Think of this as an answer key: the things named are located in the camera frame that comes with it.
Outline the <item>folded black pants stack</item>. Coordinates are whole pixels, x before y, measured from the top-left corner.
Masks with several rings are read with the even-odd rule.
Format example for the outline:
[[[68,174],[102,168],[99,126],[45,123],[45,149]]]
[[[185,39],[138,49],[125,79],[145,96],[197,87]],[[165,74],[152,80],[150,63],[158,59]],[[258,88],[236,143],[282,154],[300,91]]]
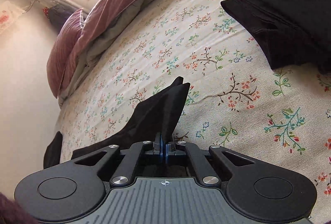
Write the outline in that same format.
[[[224,0],[257,41],[271,69],[313,63],[330,73],[330,0]]]

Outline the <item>small mauve velvet pillow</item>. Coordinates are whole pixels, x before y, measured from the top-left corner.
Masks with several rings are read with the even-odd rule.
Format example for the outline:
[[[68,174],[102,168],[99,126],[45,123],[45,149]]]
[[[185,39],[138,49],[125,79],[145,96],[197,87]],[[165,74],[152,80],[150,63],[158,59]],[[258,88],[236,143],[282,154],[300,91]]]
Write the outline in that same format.
[[[66,62],[83,30],[83,9],[73,12],[66,20],[53,45],[47,62],[47,78],[50,90],[58,97]]]

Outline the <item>floral covered air conditioner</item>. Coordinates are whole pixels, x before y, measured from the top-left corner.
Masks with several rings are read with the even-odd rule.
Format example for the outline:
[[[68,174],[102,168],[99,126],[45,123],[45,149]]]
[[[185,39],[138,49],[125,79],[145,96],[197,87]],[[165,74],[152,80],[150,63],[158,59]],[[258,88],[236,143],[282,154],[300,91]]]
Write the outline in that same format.
[[[0,9],[0,34],[14,24],[25,12],[25,8],[21,8],[9,0],[3,2]]]

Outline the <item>dark garment with red dots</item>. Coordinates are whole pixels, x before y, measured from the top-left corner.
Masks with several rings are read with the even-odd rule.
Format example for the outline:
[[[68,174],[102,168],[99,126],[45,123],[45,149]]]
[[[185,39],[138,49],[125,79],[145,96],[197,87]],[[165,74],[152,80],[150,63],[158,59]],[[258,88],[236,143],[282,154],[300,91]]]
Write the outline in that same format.
[[[60,33],[65,22],[75,11],[76,8],[61,4],[57,4],[51,8],[43,8],[45,16],[48,18],[50,24],[55,29],[55,31],[57,31],[57,33]]]

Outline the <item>small black folded cloth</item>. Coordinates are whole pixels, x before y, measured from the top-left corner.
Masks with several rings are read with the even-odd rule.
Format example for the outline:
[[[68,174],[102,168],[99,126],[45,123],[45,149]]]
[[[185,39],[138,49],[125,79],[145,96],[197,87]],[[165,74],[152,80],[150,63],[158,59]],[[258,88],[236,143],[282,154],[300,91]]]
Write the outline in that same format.
[[[44,158],[43,158],[43,168],[47,169],[58,165],[61,159],[61,150],[62,150],[62,141],[63,135],[60,131],[58,131],[54,139],[47,146]]]

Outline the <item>floral white bed sheet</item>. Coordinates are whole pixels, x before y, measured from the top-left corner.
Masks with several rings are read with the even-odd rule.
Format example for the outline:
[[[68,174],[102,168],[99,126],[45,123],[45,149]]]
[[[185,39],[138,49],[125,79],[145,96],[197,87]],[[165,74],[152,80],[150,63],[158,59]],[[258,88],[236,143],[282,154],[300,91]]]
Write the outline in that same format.
[[[330,219],[330,77],[270,69],[222,0],[155,0],[102,55],[60,112],[61,161],[104,140],[178,76],[189,82],[176,139],[218,144],[297,171],[316,187],[311,214]]]

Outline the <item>maroon right sleeve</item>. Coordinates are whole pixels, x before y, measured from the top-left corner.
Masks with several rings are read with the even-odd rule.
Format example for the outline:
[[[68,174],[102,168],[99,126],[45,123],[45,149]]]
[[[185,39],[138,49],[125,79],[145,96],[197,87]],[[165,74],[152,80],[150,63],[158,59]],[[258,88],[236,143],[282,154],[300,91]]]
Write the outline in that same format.
[[[1,224],[37,224],[38,221],[26,213],[16,202],[0,195]]]

